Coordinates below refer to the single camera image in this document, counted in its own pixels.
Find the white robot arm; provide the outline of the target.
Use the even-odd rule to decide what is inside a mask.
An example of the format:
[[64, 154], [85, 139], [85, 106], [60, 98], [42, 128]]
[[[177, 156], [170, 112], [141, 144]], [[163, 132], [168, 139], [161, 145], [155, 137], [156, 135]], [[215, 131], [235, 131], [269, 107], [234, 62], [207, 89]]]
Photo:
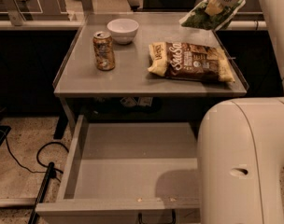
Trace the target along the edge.
[[[284, 89], [284, 0], [259, 0]], [[201, 224], [284, 224], [284, 95], [214, 105], [197, 144]]]

